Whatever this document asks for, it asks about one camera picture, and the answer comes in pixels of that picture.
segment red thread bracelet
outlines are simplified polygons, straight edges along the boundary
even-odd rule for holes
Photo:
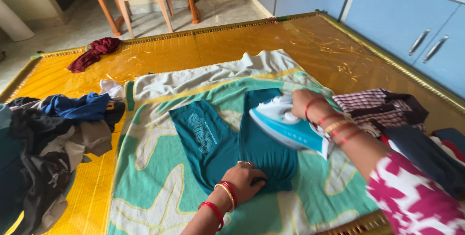
[[[307,119],[308,122],[311,122],[309,119],[308,119],[308,115],[307,115],[307,111],[308,111],[308,108],[310,107],[310,105],[314,104],[316,101],[326,101],[325,98],[315,98],[313,100],[311,100],[307,106],[305,107],[305,118]]]
[[[353,133],[349,134],[349,136],[342,138],[341,143],[337,143],[337,145],[339,147],[341,147],[342,144],[345,144],[348,140],[350,140],[351,138],[353,138],[353,137],[355,137],[355,136],[357,136],[357,135],[359,135],[361,133],[363,133],[363,131],[360,130],[360,129],[357,129]]]
[[[229,192],[231,193],[231,195],[232,195],[232,197],[234,199],[234,203],[236,204],[235,208],[236,208],[237,204],[238,204],[238,201],[237,201],[237,197],[236,197],[236,192],[234,191],[232,185],[229,182],[225,182],[225,181],[219,181],[218,183],[223,184],[223,185],[226,186],[226,188],[228,188]]]
[[[335,137],[335,136],[338,135],[342,130],[345,130],[345,129],[351,127],[351,126],[355,126],[355,124],[353,124],[353,123],[346,123],[346,124],[344,124],[344,125],[342,125],[342,126],[340,126],[340,127],[338,128],[338,129],[339,129],[339,132],[336,131],[336,129],[334,129],[334,130],[331,132],[330,136],[331,136],[331,137]]]
[[[329,118],[333,118],[333,117],[344,117],[344,115],[342,115],[342,114],[340,114],[340,113],[335,113],[335,114],[327,115],[327,116],[323,117],[322,119],[320,119],[320,120],[318,121],[318,125],[321,126],[321,124],[322,124],[324,121],[326,121],[326,120],[329,119]]]
[[[215,214],[216,214],[216,216],[218,217],[218,220],[219,220],[219,228],[218,228],[217,231],[220,231],[223,228],[225,222],[223,221],[223,217],[221,216],[221,213],[219,212],[218,208],[212,202],[202,202],[199,205],[199,208],[197,210],[199,210],[204,205],[210,207],[215,212]]]

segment woman's right hand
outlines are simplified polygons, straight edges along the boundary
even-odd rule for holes
[[[324,96],[309,89],[295,90],[292,93],[292,114],[305,119],[305,108],[315,98],[324,98]],[[336,111],[327,101],[316,101],[308,108],[307,116],[311,121],[318,121],[333,113],[336,113]]]

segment tiled floor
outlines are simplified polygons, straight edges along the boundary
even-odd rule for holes
[[[118,9],[113,0],[106,0],[111,13],[116,18]],[[200,0],[196,6],[201,12],[201,23],[192,24],[191,12],[187,8],[174,10],[171,17],[173,30],[184,31],[229,23],[239,23],[266,18],[250,0]],[[135,37],[169,33],[161,12],[132,16],[132,30]],[[130,39],[125,26],[125,34],[120,39]],[[29,56],[41,50],[50,52],[80,47],[103,37],[113,37],[110,25],[97,0],[89,0],[63,26],[34,30],[35,36],[22,42],[0,42],[7,58],[0,62],[0,91],[15,77],[29,61]]]

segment steam iron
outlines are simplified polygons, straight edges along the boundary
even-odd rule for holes
[[[291,113],[292,96],[276,96],[249,110],[253,121],[270,137],[282,145],[294,149],[313,149],[325,160],[332,152],[329,136],[314,123],[302,120]]]

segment silver handle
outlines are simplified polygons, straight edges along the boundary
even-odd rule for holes
[[[426,54],[425,58],[423,59],[423,63],[426,63],[427,61],[429,61],[431,57],[433,57],[433,55],[439,51],[439,49],[444,44],[445,40],[447,40],[447,38],[449,38],[449,36],[445,35],[444,37],[442,37],[439,41],[437,41],[434,44],[434,46],[431,48],[431,50]]]
[[[418,38],[415,40],[415,42],[413,43],[413,45],[410,47],[410,50],[408,50],[408,55],[412,55],[415,50],[418,48],[418,46],[421,45],[421,43],[423,42],[423,40],[425,39],[426,35],[431,31],[430,28],[426,29],[420,36],[418,36]]]

